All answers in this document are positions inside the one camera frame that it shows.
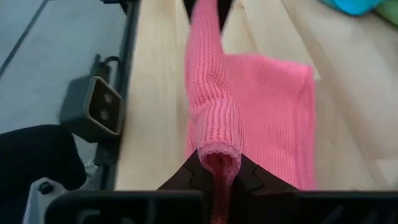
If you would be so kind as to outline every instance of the wooden plank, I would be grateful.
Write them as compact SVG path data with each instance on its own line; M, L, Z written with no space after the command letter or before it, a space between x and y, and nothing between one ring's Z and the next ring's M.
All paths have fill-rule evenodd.
M273 16L264 17L258 7L264 11L271 7ZM180 0L142 2L117 189L156 189L184 162L188 110L183 54L187 34ZM223 43L229 53L257 52L313 64L281 2L237 0Z
M370 159L398 158L398 30L317 0L282 0L355 141Z

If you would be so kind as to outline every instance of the knitted fabric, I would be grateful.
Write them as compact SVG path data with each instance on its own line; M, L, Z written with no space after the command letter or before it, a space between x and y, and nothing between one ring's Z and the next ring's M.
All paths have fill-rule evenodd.
M212 223L226 223L241 153L299 189L315 188L313 72L256 54L228 55L216 0L197 0L185 55L187 156L213 174Z

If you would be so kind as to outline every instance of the black bracket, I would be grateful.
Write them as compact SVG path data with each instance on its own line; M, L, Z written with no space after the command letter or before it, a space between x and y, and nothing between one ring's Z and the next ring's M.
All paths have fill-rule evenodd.
M101 0L104 4L120 4L123 12L127 15L127 10L129 9L128 0Z

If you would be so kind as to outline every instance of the wooden surface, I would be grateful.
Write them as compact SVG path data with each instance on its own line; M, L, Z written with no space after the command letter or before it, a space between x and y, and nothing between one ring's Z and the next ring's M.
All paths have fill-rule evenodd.
M398 128L389 128L386 123L389 119L395 122L394 112L398 111L398 101L394 101L398 99L395 95L397 88L393 88L392 82L387 82L396 81L392 72L395 64L391 60L391 57L396 57L396 53L387 47L392 40L389 39L390 42L379 44L378 47L363 42L363 50L360 45L351 48L357 41L350 42L349 38L353 37L349 36L348 39L336 39L333 45L330 45L330 49L324 49L319 43L317 47L321 47L311 47L311 42L320 37L314 35L315 30L318 30L316 27L310 29L310 26L305 26L310 22L305 20L305 14L309 13L306 10L312 10L310 7L314 4L333 14L337 21L341 15L323 8L315 0L307 0L311 4L303 4L306 7L303 9L296 6L294 1L237 0L224 31L224 48L230 53L258 52L315 67L315 163L321 189L386 189L394 186L398 160L395 161L394 157L383 160L382 157L394 154L396 142L393 133L388 131ZM322 12L316 16L323 18L323 14L328 15ZM329 20L333 24L333 19L326 17L314 20ZM348 32L349 28L344 24L334 25L336 30ZM349 26L356 29L356 21ZM375 26L378 31L385 29L388 35L396 35L389 27ZM370 32L371 29L359 33L359 40L364 35L369 36L363 37L366 40L385 37L383 34L368 34ZM184 162L183 149L188 114L183 85L183 53L187 34L188 22L180 0L142 1L131 71L126 127L116 181L116 188L119 190L156 189ZM327 42L329 39L325 37L322 40ZM342 47L336 44L338 42L343 43ZM351 56L359 54L354 50L362 50L360 53L363 57L368 57L366 63L359 64L359 58L354 58L353 63L348 63ZM371 63L369 60L372 55L381 54L380 50L387 52L384 54L385 60L376 57L377 66L386 66L380 68L381 70L368 65ZM390 73L380 75L375 71ZM363 77L358 75L349 79L345 77L346 73L370 75L363 81ZM364 92L372 82L376 86L372 86L369 92ZM350 98L356 100L354 109L348 104L347 99ZM388 135L374 134L373 127Z

